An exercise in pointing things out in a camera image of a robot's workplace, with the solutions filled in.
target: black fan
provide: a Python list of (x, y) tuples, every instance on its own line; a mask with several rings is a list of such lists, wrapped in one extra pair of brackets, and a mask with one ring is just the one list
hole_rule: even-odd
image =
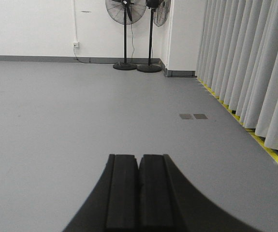
[(164, 0), (146, 0), (146, 6), (151, 9), (150, 14), (150, 33), (149, 33), (149, 51), (148, 51), (148, 64), (139, 65), (138, 71), (147, 73), (156, 73), (161, 71), (161, 67), (158, 65), (152, 65), (151, 52), (152, 52), (152, 38), (153, 38), (153, 18), (156, 9), (161, 5)]
[(162, 26), (168, 18), (170, 12), (171, 0), (163, 0), (154, 14), (154, 23), (157, 27)]
[(135, 64), (127, 62), (127, 24), (138, 21), (146, 10), (145, 0), (106, 0), (106, 9), (116, 22), (124, 25), (124, 62), (113, 65), (118, 70), (134, 70)]

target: yellow tape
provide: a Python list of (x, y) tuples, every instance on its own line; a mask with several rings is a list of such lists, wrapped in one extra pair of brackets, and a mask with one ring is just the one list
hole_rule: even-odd
[[(216, 96), (215, 92), (211, 88), (209, 88), (206, 84), (203, 83), (201, 79), (198, 80), (205, 86), (205, 88), (221, 103), (221, 105), (243, 126), (243, 123), (240, 122), (240, 117), (232, 114), (232, 110), (229, 109), (228, 105), (224, 104), (224, 101), (219, 100), (219, 96)], [(259, 143), (259, 145), (274, 159), (274, 161), (278, 164), (278, 154), (272, 149), (264, 146), (264, 141), (257, 135), (255, 135), (254, 130), (246, 129), (245, 130)]]

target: wall outlet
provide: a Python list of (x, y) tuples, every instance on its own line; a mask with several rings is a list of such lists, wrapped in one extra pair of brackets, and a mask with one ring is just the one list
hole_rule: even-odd
[(79, 48), (80, 47), (80, 42), (73, 42), (73, 47)]

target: fan base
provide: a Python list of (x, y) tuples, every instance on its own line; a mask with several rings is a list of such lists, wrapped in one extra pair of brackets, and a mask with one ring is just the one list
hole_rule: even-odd
[(114, 64), (113, 68), (118, 69), (118, 70), (128, 71), (128, 70), (135, 70), (137, 68), (137, 65), (136, 64), (131, 64), (131, 63), (120, 62), (120, 63)]
[(157, 73), (161, 71), (161, 67), (157, 65), (139, 65), (138, 71), (144, 72), (144, 73)]

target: gray baseboard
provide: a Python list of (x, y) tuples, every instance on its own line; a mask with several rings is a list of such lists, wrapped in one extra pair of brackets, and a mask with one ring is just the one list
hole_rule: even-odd
[[(123, 62), (124, 58), (106, 58), (106, 57), (79, 57), (83, 63), (90, 64), (115, 64)], [(27, 62), (67, 62), (79, 63), (75, 57), (49, 57), (49, 56), (0, 56), (0, 61), (27, 61)], [(129, 58), (128, 62), (135, 64), (147, 64), (147, 58)], [(195, 71), (176, 71), (168, 70), (161, 59), (153, 58), (152, 63), (160, 64), (166, 77), (196, 77)]]
[(196, 71), (168, 70), (162, 61), (161, 68), (164, 72), (164, 76), (166, 77), (196, 77)]
[[(84, 63), (115, 64), (123, 62), (124, 58), (104, 58), (104, 57), (79, 57)], [(48, 57), (48, 56), (0, 56), (0, 61), (30, 61), (30, 62), (70, 62), (79, 63), (75, 57)], [(133, 58), (132, 62), (136, 64), (147, 64), (147, 58)], [(153, 58), (152, 62), (159, 63), (159, 58)]]

